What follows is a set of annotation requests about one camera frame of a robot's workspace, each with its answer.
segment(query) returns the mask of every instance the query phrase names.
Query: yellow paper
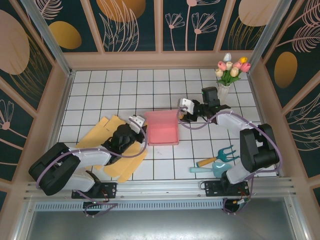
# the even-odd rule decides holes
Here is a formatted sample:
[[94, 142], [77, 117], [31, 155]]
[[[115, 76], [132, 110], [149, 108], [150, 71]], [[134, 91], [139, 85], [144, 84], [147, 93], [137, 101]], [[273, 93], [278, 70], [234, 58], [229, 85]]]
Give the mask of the yellow paper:
[[[103, 144], [108, 138], [112, 137], [119, 125], [125, 124], [125, 122], [119, 119], [117, 116], [112, 116], [110, 120], [103, 117], [100, 122], [95, 125], [92, 130], [84, 136], [83, 139], [76, 145], [76, 148], [95, 148]], [[132, 156], [140, 152], [140, 143], [135, 142], [124, 153], [125, 156]], [[141, 155], [134, 158], [120, 158], [115, 163], [105, 166], [104, 172], [110, 177], [118, 177], [118, 182], [123, 183], [127, 181], [132, 173], [145, 159], [147, 151], [145, 150]], [[94, 166], [97, 170], [103, 166]]]
[[130, 176], [134, 173], [134, 171], [139, 167], [139, 165], [142, 163], [142, 161], [147, 156], [147, 150], [144, 150], [144, 152], [133, 158], [133, 161], [131, 161], [131, 164], [124, 170], [124, 172], [121, 174], [121, 176], [117, 179], [118, 183], [124, 183], [126, 182]]

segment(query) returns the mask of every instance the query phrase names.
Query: orange handle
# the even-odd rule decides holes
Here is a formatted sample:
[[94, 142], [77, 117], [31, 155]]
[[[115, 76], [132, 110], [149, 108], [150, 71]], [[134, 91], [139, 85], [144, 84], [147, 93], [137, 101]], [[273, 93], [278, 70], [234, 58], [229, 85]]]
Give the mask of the orange handle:
[[200, 168], [200, 167], [202, 167], [202, 166], [204, 166], [204, 165], [207, 165], [207, 164], [209, 164], [209, 163], [214, 162], [215, 160], [217, 160], [216, 157], [212, 157], [212, 158], [208, 158], [208, 159], [205, 159], [205, 160], [201, 160], [201, 161], [198, 161], [198, 162], [196, 163], [196, 166], [197, 166], [198, 168]]

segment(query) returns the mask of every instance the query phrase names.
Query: teal garden tool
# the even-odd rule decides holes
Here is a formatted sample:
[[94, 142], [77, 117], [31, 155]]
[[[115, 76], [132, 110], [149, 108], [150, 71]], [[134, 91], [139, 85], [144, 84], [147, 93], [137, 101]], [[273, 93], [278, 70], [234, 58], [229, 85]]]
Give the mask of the teal garden tool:
[[224, 162], [214, 162], [212, 163], [212, 168], [207, 167], [190, 167], [190, 173], [208, 173], [213, 172], [213, 175], [216, 178], [221, 178], [223, 172], [228, 171], [231, 169], [232, 166], [230, 164]]
[[208, 159], [205, 159], [205, 160], [201, 160], [201, 161], [198, 161], [196, 163], [196, 166], [197, 167], [202, 167], [204, 165], [207, 165], [207, 164], [210, 164], [212, 162], [214, 162], [215, 160], [217, 159], [220, 159], [222, 162], [224, 163], [228, 163], [228, 162], [231, 162], [233, 160], [236, 160], [237, 158], [240, 158], [239, 156], [236, 156], [234, 158], [227, 158], [227, 156], [231, 155], [231, 154], [234, 154], [236, 152], [236, 150], [233, 150], [232, 152], [229, 152], [229, 153], [224, 153], [224, 150], [226, 149], [230, 149], [232, 148], [233, 145], [231, 146], [228, 146], [228, 147], [225, 147], [225, 148], [221, 148], [219, 151], [218, 151], [218, 156], [216, 157], [212, 157], [212, 158], [208, 158]]

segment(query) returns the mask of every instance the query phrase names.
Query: pink box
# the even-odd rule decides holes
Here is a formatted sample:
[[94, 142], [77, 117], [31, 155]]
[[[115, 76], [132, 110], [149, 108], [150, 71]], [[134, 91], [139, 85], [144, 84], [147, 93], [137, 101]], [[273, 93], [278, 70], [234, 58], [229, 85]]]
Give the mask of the pink box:
[[178, 145], [179, 129], [177, 110], [148, 111], [146, 117], [149, 146]]

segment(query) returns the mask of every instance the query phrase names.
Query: white vase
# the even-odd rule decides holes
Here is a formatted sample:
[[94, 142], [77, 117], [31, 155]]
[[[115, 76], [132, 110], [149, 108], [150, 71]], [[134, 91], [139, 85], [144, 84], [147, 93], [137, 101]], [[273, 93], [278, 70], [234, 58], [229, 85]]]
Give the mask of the white vase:
[[230, 88], [230, 85], [225, 86], [225, 85], [219, 84], [218, 86], [218, 98], [220, 100], [221, 105], [225, 104], [227, 95], [229, 93], [229, 88]]

